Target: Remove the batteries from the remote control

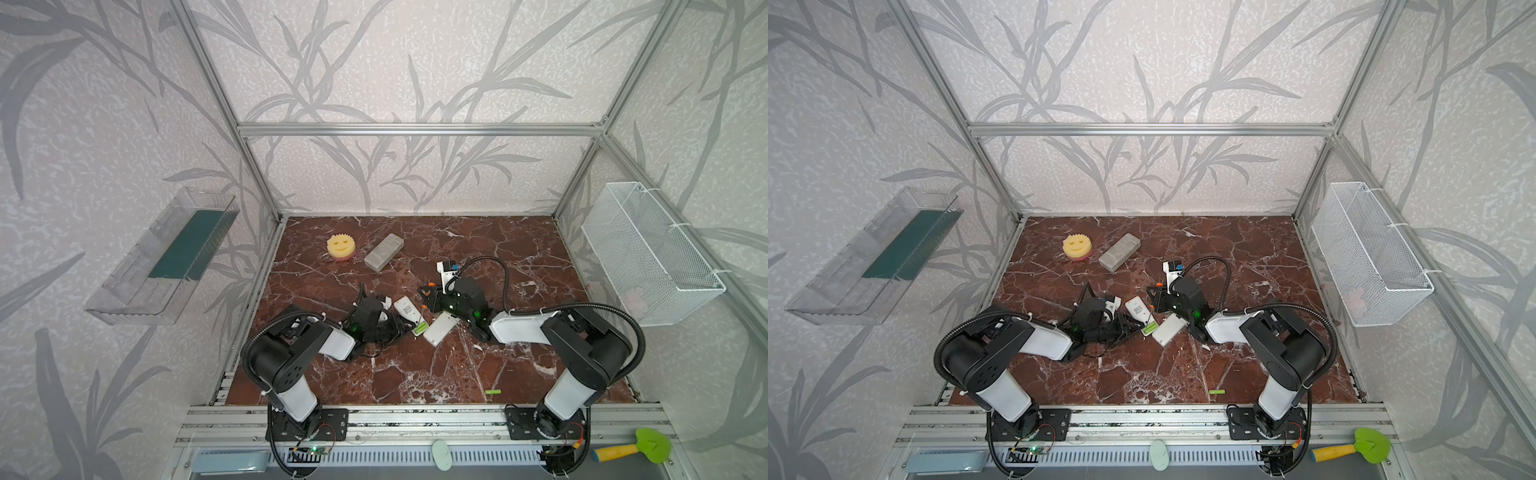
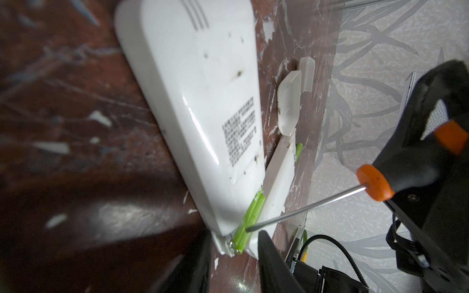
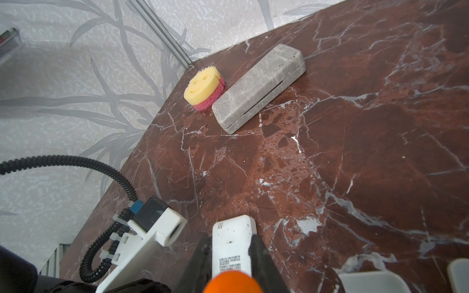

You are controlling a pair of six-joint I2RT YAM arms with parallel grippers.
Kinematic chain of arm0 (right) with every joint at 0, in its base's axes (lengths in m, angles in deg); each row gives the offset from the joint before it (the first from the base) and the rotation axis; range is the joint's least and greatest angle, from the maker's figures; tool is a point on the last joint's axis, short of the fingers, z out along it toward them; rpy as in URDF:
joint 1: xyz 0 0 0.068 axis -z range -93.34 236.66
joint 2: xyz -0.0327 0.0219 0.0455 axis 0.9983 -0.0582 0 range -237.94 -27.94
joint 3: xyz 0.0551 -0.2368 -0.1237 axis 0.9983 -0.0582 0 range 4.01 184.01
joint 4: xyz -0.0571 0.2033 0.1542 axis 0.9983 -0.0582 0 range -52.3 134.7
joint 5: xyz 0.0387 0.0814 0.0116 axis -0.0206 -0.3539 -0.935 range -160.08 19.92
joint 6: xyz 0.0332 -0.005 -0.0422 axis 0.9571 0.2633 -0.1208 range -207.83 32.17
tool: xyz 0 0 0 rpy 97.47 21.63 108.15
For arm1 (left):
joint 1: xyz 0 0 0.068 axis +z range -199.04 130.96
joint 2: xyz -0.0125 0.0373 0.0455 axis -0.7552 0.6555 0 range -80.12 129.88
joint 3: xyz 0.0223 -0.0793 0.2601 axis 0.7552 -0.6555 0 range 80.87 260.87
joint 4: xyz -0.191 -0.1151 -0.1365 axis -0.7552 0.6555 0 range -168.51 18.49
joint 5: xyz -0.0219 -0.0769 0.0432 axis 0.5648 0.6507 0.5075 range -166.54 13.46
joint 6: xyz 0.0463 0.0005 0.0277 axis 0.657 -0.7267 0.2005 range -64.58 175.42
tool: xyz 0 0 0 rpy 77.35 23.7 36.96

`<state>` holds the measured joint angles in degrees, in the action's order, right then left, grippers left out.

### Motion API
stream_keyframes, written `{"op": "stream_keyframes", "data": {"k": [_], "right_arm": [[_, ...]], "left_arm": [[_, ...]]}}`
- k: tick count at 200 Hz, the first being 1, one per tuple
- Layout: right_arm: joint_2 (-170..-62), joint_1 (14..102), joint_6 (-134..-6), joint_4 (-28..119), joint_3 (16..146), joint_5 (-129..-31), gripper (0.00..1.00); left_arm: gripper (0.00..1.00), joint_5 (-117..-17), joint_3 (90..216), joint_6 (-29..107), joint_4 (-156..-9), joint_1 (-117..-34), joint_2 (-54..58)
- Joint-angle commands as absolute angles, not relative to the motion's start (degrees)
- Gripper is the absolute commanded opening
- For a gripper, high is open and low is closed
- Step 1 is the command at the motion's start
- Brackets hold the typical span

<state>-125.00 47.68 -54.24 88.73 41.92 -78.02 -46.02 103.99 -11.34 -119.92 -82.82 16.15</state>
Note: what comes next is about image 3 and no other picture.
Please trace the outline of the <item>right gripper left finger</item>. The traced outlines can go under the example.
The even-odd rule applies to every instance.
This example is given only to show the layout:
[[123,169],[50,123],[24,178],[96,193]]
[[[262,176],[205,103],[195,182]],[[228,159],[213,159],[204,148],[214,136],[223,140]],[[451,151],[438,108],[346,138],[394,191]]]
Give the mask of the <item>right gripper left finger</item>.
[[212,238],[204,234],[200,239],[175,293],[202,293],[212,279]]

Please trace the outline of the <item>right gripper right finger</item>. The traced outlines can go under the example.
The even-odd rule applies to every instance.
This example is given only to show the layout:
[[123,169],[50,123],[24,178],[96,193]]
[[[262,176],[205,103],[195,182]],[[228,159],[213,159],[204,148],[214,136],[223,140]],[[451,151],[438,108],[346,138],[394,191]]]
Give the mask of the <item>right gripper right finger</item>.
[[252,236],[248,253],[251,260],[251,276],[259,284],[263,293],[289,293],[288,287],[259,235]]

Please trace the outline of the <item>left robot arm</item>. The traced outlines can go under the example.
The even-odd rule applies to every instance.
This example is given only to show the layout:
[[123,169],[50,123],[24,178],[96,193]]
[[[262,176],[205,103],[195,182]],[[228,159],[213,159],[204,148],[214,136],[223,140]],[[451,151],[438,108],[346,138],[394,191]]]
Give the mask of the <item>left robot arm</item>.
[[[146,260],[145,239],[150,227],[139,228],[143,234],[130,234],[131,226],[145,215],[151,203],[143,203],[132,182],[119,170],[96,159],[72,155],[41,155],[7,159],[1,163],[1,174],[7,175],[33,168],[87,168],[113,179],[128,197],[128,203],[115,214],[101,234],[87,247],[79,276],[84,283],[102,281],[103,292],[133,278]],[[34,273],[46,262],[47,254],[58,244],[66,243],[84,222],[82,209],[89,212],[97,200],[87,202],[83,192],[68,193],[60,188],[43,188],[35,181],[29,188],[18,180],[1,184],[1,214],[17,215],[17,220],[1,221],[2,280],[14,282],[19,276],[6,276],[13,271],[13,261],[20,270]]]

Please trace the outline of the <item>white remote with batteries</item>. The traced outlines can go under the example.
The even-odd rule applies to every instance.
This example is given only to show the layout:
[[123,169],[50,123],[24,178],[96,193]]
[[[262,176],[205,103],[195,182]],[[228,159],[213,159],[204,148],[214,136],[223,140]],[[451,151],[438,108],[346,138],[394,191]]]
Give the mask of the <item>white remote with batteries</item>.
[[339,278],[346,293],[411,293],[405,281],[393,272],[344,273]]

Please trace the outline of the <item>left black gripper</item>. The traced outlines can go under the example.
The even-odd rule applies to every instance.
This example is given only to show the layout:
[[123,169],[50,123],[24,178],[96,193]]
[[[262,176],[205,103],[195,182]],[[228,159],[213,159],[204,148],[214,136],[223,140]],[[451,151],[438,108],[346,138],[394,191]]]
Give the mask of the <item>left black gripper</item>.
[[[97,287],[91,284],[66,281],[58,284],[59,293],[97,293]],[[171,289],[162,283],[149,279],[140,279],[115,289],[107,289],[105,293],[171,293]]]

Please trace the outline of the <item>white remote with display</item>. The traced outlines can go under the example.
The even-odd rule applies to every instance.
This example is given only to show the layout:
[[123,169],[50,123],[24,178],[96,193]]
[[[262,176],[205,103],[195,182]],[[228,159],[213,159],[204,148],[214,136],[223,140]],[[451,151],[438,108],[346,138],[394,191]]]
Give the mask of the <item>white remote with display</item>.
[[251,276],[249,248],[256,234],[256,223],[248,215],[215,223],[212,230],[212,277],[227,271],[240,271]]

